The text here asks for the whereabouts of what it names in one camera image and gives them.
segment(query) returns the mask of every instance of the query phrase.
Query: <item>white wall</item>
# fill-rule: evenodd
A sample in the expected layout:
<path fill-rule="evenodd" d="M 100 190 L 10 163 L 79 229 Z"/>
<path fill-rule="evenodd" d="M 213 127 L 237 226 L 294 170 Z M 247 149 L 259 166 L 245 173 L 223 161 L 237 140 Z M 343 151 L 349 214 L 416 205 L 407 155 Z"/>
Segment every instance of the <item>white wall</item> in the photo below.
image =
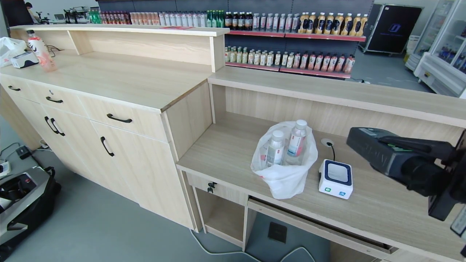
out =
<path fill-rule="evenodd" d="M 431 14 L 434 12 L 435 7 L 437 7 L 439 0 L 375 0 L 376 4 L 396 4 L 403 6 L 414 6 L 414 7 L 423 7 L 424 9 L 421 12 L 421 15 L 418 18 L 418 22 L 414 26 L 414 29 L 411 34 L 421 35 L 424 26 L 429 21 Z"/>
<path fill-rule="evenodd" d="M 63 9 L 72 7 L 97 7 L 99 4 L 96 0 L 24 0 L 32 4 L 32 11 L 42 12 L 42 18 L 48 17 L 54 19 L 54 14 L 65 14 Z"/>

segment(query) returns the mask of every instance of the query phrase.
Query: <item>glass door fridge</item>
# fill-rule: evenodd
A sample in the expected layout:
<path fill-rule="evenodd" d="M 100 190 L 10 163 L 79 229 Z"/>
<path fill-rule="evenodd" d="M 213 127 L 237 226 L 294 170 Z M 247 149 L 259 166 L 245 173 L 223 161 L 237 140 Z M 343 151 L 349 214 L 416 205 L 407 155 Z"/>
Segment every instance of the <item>glass door fridge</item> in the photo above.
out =
<path fill-rule="evenodd" d="M 466 98 L 466 0 L 456 0 L 414 75 L 438 94 Z"/>
<path fill-rule="evenodd" d="M 422 54 L 424 52 L 429 52 L 454 4 L 455 0 L 441 0 L 438 2 L 434 13 L 431 15 L 429 22 L 421 34 L 421 38 L 419 39 L 414 52 L 410 55 L 405 64 L 405 66 L 411 71 L 416 69 L 416 66 L 421 60 Z"/>

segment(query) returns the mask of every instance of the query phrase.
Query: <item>person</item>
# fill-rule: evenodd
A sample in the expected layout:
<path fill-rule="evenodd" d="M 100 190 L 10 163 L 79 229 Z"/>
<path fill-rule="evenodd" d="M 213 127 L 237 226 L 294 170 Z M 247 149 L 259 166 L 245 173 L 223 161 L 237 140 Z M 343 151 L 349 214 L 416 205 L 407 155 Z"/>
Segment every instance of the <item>person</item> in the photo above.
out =
<path fill-rule="evenodd" d="M 26 3 L 26 8 L 27 8 L 27 10 L 29 11 L 29 14 L 32 17 L 32 20 L 33 20 L 34 24 L 38 24 L 39 23 L 39 17 L 35 16 L 34 13 L 32 12 L 32 10 L 31 10 L 32 9 L 32 4 L 27 2 Z"/>

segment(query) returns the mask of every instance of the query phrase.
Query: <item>cabinet handle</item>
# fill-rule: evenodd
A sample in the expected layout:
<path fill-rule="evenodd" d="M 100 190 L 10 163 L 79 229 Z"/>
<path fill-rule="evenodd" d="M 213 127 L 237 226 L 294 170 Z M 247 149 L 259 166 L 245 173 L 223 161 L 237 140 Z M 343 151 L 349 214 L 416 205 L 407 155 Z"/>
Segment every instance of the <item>cabinet handle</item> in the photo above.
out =
<path fill-rule="evenodd" d="M 55 103 L 63 103 L 63 100 L 53 100 L 51 97 L 46 97 L 45 99 L 49 100 L 49 101 L 52 101 L 52 102 L 55 102 Z"/>
<path fill-rule="evenodd" d="M 14 87 L 13 87 L 13 86 L 11 86 L 11 85 L 9 85 L 9 86 L 8 86 L 8 88 L 9 88 L 9 89 L 11 89 L 11 90 L 15 90 L 15 91 L 19 91 L 19 90 L 21 90 L 21 88 L 14 88 Z"/>
<path fill-rule="evenodd" d="M 108 153 L 111 157 L 113 157 L 115 154 L 114 154 L 114 153 L 110 153 L 110 151 L 107 149 L 107 147 L 106 147 L 105 144 L 103 143 L 104 141 L 105 141 L 105 137 L 101 137 L 101 138 L 100 138 L 100 142 L 102 142 L 102 145 L 103 145 L 103 147 L 105 148 L 105 151 L 107 151 L 107 153 Z"/>
<path fill-rule="evenodd" d="M 47 123 L 48 127 L 50 127 L 50 129 L 51 129 L 55 134 L 59 134 L 59 133 L 60 133 L 60 132 L 58 131 L 58 129 L 57 129 L 57 130 L 54 130 L 54 129 L 52 128 L 52 126 L 48 123 L 48 119 L 49 119 L 48 117 L 44 117 L 44 119 L 45 119 L 45 122 Z"/>
<path fill-rule="evenodd" d="M 131 119 L 131 118 L 128 118 L 128 119 L 126 119 L 126 120 L 121 120 L 121 119 L 118 119 L 118 118 L 114 118 L 112 114 L 107 114 L 107 117 L 110 118 L 110 119 L 116 120 L 116 121 L 123 122 L 123 123 L 131 123 L 131 122 L 133 122 L 133 119 Z"/>
<path fill-rule="evenodd" d="M 62 137 L 64 137 L 64 136 L 65 136 L 65 133 L 60 132 L 60 131 L 58 130 L 58 127 L 55 125 L 55 119 L 51 118 L 51 119 L 50 119 L 50 122 L 51 122 L 52 125 L 55 127 L 55 129 L 57 129 L 57 132 L 58 132 L 57 134 L 60 134 Z"/>

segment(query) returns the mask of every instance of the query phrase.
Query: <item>plastic bag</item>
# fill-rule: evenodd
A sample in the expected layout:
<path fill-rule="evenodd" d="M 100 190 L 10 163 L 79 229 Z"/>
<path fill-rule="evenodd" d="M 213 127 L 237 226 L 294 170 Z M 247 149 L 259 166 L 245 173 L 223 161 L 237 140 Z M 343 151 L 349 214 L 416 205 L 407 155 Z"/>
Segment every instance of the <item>plastic bag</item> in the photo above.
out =
<path fill-rule="evenodd" d="M 24 53 L 26 48 L 26 42 L 23 40 L 9 37 L 0 38 L 0 67 L 11 65 L 10 59 Z"/>
<path fill-rule="evenodd" d="M 312 128 L 307 127 L 306 131 L 308 134 L 305 139 L 301 165 L 285 165 L 287 156 L 284 153 L 284 165 L 273 165 L 266 168 L 265 158 L 267 155 L 267 143 L 272 137 L 272 132 L 281 130 L 287 138 L 285 144 L 288 145 L 288 138 L 294 126 L 294 121 L 288 121 L 281 122 L 269 128 L 267 133 L 260 138 L 253 155 L 251 170 L 262 177 L 268 184 L 270 192 L 275 199 L 292 198 L 294 195 L 302 193 L 308 171 L 317 160 L 317 147 L 315 145 L 314 136 L 312 135 Z"/>

